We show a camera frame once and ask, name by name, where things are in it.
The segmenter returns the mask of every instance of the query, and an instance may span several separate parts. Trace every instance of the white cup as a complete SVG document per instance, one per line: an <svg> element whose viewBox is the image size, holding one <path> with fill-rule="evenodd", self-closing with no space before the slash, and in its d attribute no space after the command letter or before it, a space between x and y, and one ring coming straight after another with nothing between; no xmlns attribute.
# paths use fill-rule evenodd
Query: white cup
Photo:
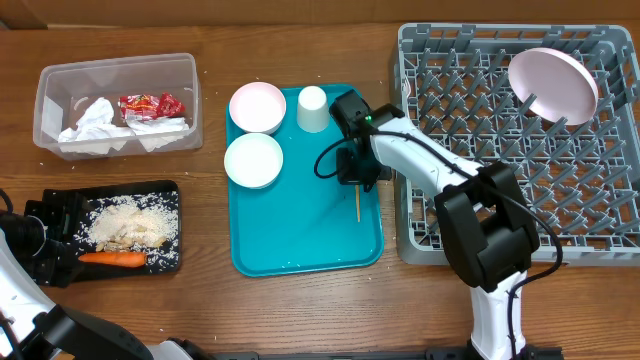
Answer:
<svg viewBox="0 0 640 360"><path fill-rule="evenodd" d="M300 91L298 126L308 133L317 133L329 126L329 105L324 90L317 86L307 86Z"/></svg>

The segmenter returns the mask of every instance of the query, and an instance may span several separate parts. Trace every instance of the wooden stick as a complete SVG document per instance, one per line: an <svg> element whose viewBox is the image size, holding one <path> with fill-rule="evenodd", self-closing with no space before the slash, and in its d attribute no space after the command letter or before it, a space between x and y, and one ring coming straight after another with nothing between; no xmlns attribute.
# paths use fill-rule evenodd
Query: wooden stick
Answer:
<svg viewBox="0 0 640 360"><path fill-rule="evenodd" d="M360 222L360 185L356 185L356 214L358 214L358 222Z"/></svg>

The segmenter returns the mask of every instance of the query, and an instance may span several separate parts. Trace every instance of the wire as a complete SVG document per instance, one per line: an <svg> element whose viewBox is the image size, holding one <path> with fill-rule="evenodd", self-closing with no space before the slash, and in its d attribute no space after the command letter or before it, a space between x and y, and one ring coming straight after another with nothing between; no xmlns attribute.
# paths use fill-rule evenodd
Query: wire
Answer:
<svg viewBox="0 0 640 360"><path fill-rule="evenodd" d="M4 200L4 203L7 204L7 212L9 214L13 213L13 204L11 203L11 199L9 199L9 195L7 195L7 193L2 189L0 189L0 197Z"/></svg>
<svg viewBox="0 0 640 360"><path fill-rule="evenodd" d="M450 168L452 171L454 171L455 173L457 173L458 175L471 180L471 181L475 181L478 184L480 184L486 191L490 192L491 194L503 199L504 201L510 203L513 206L516 206L517 208L521 209L522 211L526 212L529 216L531 216L539 225L540 227L542 227L548 234L549 237L551 238L551 242L553 243L553 245L555 245L556 247L556 261L553 263L553 265L548 268L547 270L544 270L538 274L532 275L524 280L522 280L521 282L515 284L511 290L509 291L509 300L508 300L508 304L507 304L507 325L509 327L509 341L511 342L511 356L513 359L517 359L518 358L518 354L516 352L516 338L515 338L515 334L513 332L513 301L516 297L516 292L518 291L518 289L520 289L521 287L525 286L526 284L532 283L536 280L542 279L544 277L547 277L551 274L553 274L556 270L558 270L560 268L560 266L562 266L562 258L563 258L563 252L562 252L562 245L560 244L560 239L558 238L558 235L556 235L555 232L553 232L553 229L551 229L551 226L549 226L549 224L547 224L544 220L540 219L538 217L538 215L531 209L529 209L528 207L526 207L525 205L522 205L521 203L519 203L518 201L514 200L513 198L504 195L502 193L500 193L498 190L496 190L495 188L483 183L482 181L480 181L480 179L472 176L471 174L463 171L462 169L460 169L458 167L458 165L452 163L451 161L449 161L449 159L447 159L446 157L444 157L442 154L440 154L439 152L437 152L435 149L433 149L431 146L429 146L427 143L425 143L424 141L409 135L409 134L404 134L404 133L400 133L400 132L395 132L395 131L381 131L378 129L373 129L373 131L371 132L370 135L386 135L386 136L395 136L395 137L399 137L399 138L403 138L409 141L412 141L418 145L420 145L421 147L423 147L425 150L427 150L429 153L431 153L431 155L435 156L438 160L440 160L445 166L447 166L448 168ZM353 140L354 137L347 137L347 138L343 138L339 141L336 141L335 143L329 145L328 148L326 148L321 154L320 156L318 156L318 159L316 160L315 166L313 168L314 173L316 174L316 176L322 178L322 179L328 179L334 175L337 174L337 170L329 175L321 175L318 173L318 164L320 164L320 160L322 160L322 158L332 149L334 149L335 147L339 146L340 144L343 144L347 141L351 141Z"/></svg>
<svg viewBox="0 0 640 360"><path fill-rule="evenodd" d="M16 334L11 329L11 322L9 319L4 317L2 311L0 311L0 327L4 330L5 335L7 335L7 339L9 339L9 344L13 348L13 354L15 355L16 360L24 360L24 354L22 353L22 349L20 348L20 342L16 337Z"/></svg>

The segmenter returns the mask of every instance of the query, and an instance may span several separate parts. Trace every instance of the orange carrot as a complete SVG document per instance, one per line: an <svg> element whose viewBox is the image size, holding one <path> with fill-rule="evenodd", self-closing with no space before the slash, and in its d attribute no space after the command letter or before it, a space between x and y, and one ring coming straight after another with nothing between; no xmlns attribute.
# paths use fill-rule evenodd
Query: orange carrot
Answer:
<svg viewBox="0 0 640 360"><path fill-rule="evenodd" d="M122 267L140 267L147 263L147 254L139 252L99 252L84 254L78 260L86 263Z"/></svg>

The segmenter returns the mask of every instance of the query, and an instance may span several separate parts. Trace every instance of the pink plate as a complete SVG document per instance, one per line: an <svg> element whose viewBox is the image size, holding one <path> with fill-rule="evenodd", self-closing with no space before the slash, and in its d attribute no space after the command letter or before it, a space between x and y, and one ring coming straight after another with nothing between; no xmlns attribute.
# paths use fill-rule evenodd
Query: pink plate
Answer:
<svg viewBox="0 0 640 360"><path fill-rule="evenodd" d="M598 87L576 59L548 48L530 49L509 63L509 83L520 101L537 96L529 108L551 122L567 118L567 125L587 122L596 112Z"/></svg>
<svg viewBox="0 0 640 360"><path fill-rule="evenodd" d="M280 127L286 110L280 89L265 82L242 86L229 103L231 119L248 133L272 134Z"/></svg>

